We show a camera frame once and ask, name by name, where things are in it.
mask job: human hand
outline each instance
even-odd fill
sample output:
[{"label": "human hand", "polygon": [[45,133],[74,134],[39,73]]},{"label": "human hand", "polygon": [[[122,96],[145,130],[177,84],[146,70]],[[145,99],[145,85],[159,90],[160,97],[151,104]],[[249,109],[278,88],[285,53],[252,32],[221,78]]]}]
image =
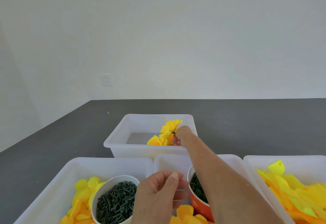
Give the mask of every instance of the human hand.
[{"label": "human hand", "polygon": [[183,174],[159,171],[141,181],[137,187],[131,224],[169,224],[172,210],[179,208],[188,187]]},{"label": "human hand", "polygon": [[181,126],[173,135],[171,144],[175,146],[185,146],[185,141],[188,140],[191,135],[193,135],[193,133],[190,130],[189,126]]}]

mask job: white container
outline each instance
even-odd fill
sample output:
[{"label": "white container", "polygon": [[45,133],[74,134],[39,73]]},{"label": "white container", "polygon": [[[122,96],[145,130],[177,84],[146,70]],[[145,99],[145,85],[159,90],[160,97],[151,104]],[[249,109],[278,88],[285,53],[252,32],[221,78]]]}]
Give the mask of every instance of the white container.
[{"label": "white container", "polygon": [[[266,196],[259,188],[255,179],[251,176],[243,160],[240,157],[236,155],[218,155],[218,157],[225,161],[236,172],[245,177],[269,203]],[[187,155],[158,155],[154,160],[153,173],[156,173],[161,170],[177,171],[183,173],[183,179],[187,180],[187,174],[191,166],[192,163],[190,157]],[[189,196],[188,199],[182,201],[182,204],[190,204]]]},{"label": "white container", "polygon": [[268,166],[277,160],[282,160],[285,166],[285,174],[293,174],[301,183],[309,185],[317,182],[326,183],[326,156],[245,156],[243,159],[283,222],[294,224],[292,218],[257,173],[257,169],[268,171]]},{"label": "white container", "polygon": [[142,181],[153,172],[148,158],[85,158],[69,161],[22,213],[15,224],[58,224],[71,207],[75,183],[97,176],[100,181],[125,174]]},{"label": "white container", "polygon": [[[92,202],[92,218],[95,221],[96,224],[101,224],[99,221],[96,220],[96,208],[97,208],[97,203],[98,199],[105,193],[107,193],[109,190],[113,188],[113,186],[117,185],[120,182],[124,181],[131,181],[133,182],[136,186],[139,185],[139,180],[136,179],[135,177],[129,176],[129,175],[121,175],[121,176],[116,176],[110,180],[108,180],[104,185],[100,187],[100,189],[96,192],[93,202]],[[132,216],[130,216],[127,220],[120,222],[118,224],[129,224],[131,222]]]},{"label": "white container", "polygon": [[105,140],[104,147],[110,148],[117,157],[148,157],[152,160],[159,154],[184,154],[181,146],[147,145],[148,140],[159,135],[162,126],[169,120],[182,120],[197,136],[194,118],[189,114],[127,114],[111,135]]}]

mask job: dark gray tabletop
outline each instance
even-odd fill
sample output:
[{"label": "dark gray tabletop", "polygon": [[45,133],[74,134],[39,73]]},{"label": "dark gray tabletop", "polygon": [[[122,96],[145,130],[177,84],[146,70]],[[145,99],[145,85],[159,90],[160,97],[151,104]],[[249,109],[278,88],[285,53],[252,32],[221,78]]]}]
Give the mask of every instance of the dark gray tabletop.
[{"label": "dark gray tabletop", "polygon": [[326,99],[90,101],[0,153],[0,220],[13,223],[75,157],[112,157],[103,142],[124,115],[191,114],[217,154],[326,155]]}]

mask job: wall socket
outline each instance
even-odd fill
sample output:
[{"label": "wall socket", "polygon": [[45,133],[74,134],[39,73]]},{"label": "wall socket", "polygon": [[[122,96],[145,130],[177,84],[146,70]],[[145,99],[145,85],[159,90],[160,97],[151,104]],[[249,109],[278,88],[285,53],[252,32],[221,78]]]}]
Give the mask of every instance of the wall socket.
[{"label": "wall socket", "polygon": [[112,86],[112,77],[111,75],[101,75],[101,83],[103,86]]}]

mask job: person's right arm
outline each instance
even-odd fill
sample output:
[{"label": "person's right arm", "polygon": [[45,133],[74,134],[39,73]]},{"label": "person's right arm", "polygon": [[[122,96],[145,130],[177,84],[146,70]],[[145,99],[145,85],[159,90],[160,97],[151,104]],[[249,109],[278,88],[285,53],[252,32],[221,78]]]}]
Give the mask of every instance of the person's right arm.
[{"label": "person's right arm", "polygon": [[251,183],[212,152],[190,128],[177,129],[173,144],[184,146],[206,194],[215,223],[284,224]]}]

